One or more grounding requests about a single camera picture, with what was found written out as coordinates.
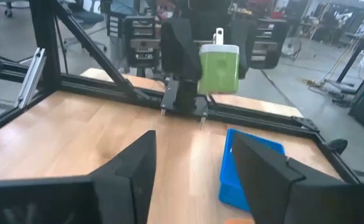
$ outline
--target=desk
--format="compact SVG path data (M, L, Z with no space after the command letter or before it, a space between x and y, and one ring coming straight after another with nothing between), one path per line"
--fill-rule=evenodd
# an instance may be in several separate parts
M94 72L103 73L91 69L82 75L92 77ZM126 77L135 86L160 86L145 78ZM233 96L229 100L257 110L288 112L285 106L264 106L263 101ZM58 91L0 129L0 179L87 174L155 129L157 172L149 223L250 219L249 213L224 205L217 197L228 128L280 142L288 156L339 178L308 139L214 121L200 127L192 119L161 116L158 110Z

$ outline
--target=black aluminum frame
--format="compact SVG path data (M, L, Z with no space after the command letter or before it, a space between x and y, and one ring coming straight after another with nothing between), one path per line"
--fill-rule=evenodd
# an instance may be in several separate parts
M41 85L45 90L44 95L34 100L29 107L39 102L42 98L49 96L54 91L62 90L145 106L157 110L161 109L161 99L164 96L164 93L133 87L132 84L117 71L110 60L93 43L89 36L85 34L69 12L57 0L29 1L37 46L44 48L47 53L47 61L41 81ZM67 26L114 83L62 74L60 72L57 36L55 33L56 18L60 19L63 24ZM3 79L12 79L11 77L13 77L10 73L1 73L1 75L0 78ZM18 111L5 114L5 116L0 118L0 123L4 125L23 112L24 111ZM208 106L207 119L311 139L344 181L351 184L360 183L357 175L348 165L346 165L346 163L344 163L340 155L325 145L325 140L320 135L320 131L311 125L307 125L307 123L311 122L308 119L305 119L302 122L294 117L281 116L219 103Z

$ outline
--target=blue bin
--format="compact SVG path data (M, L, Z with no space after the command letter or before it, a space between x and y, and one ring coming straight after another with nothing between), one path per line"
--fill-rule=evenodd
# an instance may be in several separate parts
M225 152L223 153L222 168L220 169L220 190L219 200L223 203L235 206L247 212L250 207L245 199L244 191L241 188L240 180L237 176L236 165L234 163L231 147L233 145L235 133L243 133L235 129L227 130ZM267 145L278 153L285 154L282 144L259 138L257 136L247 134L247 136L257 140L258 142Z

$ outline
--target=concrete floor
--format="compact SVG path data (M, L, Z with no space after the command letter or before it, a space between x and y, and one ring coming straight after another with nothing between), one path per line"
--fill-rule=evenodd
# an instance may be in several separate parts
M32 55L36 43L29 9L15 9L12 19L6 18L3 11L4 8L0 6L0 55L11 60L22 60ZM89 31L103 26L104 24L97 24ZM63 38L72 37L61 23L60 30ZM91 38L109 46L110 41L105 30L92 35ZM347 115L347 109L334 105L328 96L309 91L307 86L299 81L300 78L321 80L344 51L345 49L317 42L304 42L302 52L295 62L281 58L275 69L265 70L264 74L259 70L249 70L246 79L240 81L237 95L297 107L306 118L312 119L318 125L326 140L348 139L349 145L342 157L352 168L364 171L364 128ZM349 55L342 60L331 79L336 79L348 58ZM60 61L64 72L61 54ZM71 74L80 74L90 67L100 68L80 45L68 49L67 61ZM355 65L344 81L358 85L362 77L364 69ZM17 83L0 80L0 101L14 101L19 88Z

